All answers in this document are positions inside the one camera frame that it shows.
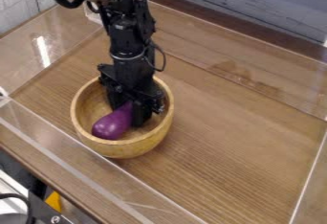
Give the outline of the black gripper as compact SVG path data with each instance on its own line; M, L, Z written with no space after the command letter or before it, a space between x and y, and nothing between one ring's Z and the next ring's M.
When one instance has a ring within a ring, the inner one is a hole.
M165 111L165 91L154 80L155 56L114 59L114 64L102 63L98 69L111 109L117 110L127 101L134 101L133 126L142 127L153 112Z

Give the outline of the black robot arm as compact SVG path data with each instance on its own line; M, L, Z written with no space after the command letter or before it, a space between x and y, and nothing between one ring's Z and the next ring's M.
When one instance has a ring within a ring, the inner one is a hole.
M163 49L153 40L157 20L147 0L55 0L67 9L86 5L101 16L110 37L113 62L101 64L101 84L113 108L133 104L133 125L142 126L165 110L165 91L155 82L155 53Z

